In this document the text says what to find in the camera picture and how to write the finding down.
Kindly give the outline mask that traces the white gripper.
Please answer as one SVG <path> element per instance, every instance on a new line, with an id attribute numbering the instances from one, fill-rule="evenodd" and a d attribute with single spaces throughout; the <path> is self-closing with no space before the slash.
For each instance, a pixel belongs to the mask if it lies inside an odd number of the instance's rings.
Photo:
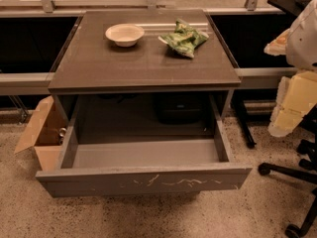
<path id="1" fill-rule="evenodd" d="M 317 69 L 317 0 L 312 0 L 291 27 L 267 44 L 264 52 L 285 56 L 289 64 Z M 283 77 L 278 85 L 276 105 L 268 125 L 274 137 L 290 134 L 313 107 L 317 105 L 317 73 L 303 71 L 292 78 Z"/>

